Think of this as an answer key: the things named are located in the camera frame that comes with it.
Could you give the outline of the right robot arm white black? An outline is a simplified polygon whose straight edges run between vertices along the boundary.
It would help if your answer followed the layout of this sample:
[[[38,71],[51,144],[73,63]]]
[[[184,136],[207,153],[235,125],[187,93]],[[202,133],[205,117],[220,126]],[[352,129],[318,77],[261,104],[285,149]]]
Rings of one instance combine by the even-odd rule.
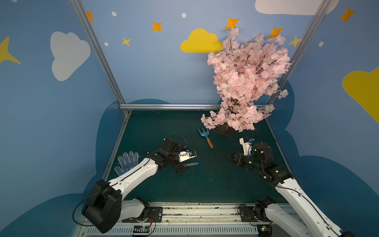
[[[271,147],[266,143],[253,144],[252,140],[239,140],[243,152],[229,157],[238,167],[255,170],[281,194],[300,217],[300,221],[284,211],[275,200],[265,198],[255,203],[254,218],[262,222],[273,222],[291,237],[352,237],[351,231],[343,231],[330,220],[303,191],[292,173],[276,164]]]

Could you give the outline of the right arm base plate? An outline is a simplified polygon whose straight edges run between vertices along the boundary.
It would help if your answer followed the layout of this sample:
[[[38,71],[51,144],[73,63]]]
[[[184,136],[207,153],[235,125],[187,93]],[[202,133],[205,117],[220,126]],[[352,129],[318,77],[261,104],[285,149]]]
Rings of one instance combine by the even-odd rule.
[[[242,222],[271,222],[266,216],[265,209],[261,206],[240,205],[237,207],[237,213]]]

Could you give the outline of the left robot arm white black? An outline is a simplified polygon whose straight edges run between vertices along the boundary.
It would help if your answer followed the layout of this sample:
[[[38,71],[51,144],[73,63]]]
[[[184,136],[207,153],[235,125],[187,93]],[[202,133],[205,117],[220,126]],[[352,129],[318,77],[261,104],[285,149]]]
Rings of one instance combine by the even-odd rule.
[[[184,168],[183,163],[197,156],[196,150],[189,150],[178,142],[165,138],[162,146],[147,154],[139,164],[125,174],[110,181],[99,180],[89,196],[83,200],[82,215],[104,234],[118,222],[134,219],[138,222],[154,218],[150,204],[142,198],[125,200],[125,197],[146,179],[173,164],[177,172]]]

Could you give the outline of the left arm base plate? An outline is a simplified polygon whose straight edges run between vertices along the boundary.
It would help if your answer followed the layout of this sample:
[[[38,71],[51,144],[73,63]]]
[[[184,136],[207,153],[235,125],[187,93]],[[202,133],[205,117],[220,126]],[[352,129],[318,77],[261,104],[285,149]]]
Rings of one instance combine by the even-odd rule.
[[[123,219],[122,223],[147,223],[150,221],[160,223],[162,221],[163,207],[145,208],[142,214],[137,218]]]

